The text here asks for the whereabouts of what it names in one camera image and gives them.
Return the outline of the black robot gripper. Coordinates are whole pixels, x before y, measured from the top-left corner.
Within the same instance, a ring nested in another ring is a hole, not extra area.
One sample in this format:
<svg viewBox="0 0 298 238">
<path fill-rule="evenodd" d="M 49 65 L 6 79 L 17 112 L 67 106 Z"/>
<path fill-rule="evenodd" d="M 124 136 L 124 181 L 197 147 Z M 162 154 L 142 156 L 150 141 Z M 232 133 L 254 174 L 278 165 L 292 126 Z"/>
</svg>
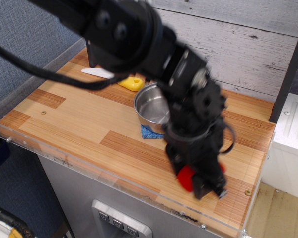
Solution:
<svg viewBox="0 0 298 238">
<path fill-rule="evenodd" d="M 218 155 L 223 146 L 224 129 L 212 126 L 196 136 L 177 134 L 172 125 L 164 126 L 164 139 L 167 142 L 166 153 L 178 179 L 187 179 L 189 165 L 195 171 L 209 174 L 212 185 L 198 174 L 192 176 L 192 188 L 195 198 L 202 199 L 213 191 L 218 198 L 227 194 L 224 172 L 218 162 Z"/>
</svg>

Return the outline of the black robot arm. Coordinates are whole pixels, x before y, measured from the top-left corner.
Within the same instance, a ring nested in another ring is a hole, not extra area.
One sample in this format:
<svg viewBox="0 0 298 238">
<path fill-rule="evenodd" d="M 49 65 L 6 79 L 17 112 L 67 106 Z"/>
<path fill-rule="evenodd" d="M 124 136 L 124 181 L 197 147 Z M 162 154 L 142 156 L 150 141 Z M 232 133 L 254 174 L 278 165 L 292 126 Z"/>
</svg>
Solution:
<svg viewBox="0 0 298 238">
<path fill-rule="evenodd" d="M 156 82 L 169 107 L 163 125 L 166 152 L 184 188 L 197 199 L 213 191 L 227 193 L 218 162 L 224 130 L 225 97 L 210 78 L 206 62 L 177 40 L 146 2 L 133 0 L 37 0 L 92 46 L 96 64 L 113 73 L 107 80 L 85 83 L 38 68 L 0 46 L 0 56 L 20 69 L 71 86 L 101 90 L 139 73 Z"/>
</svg>

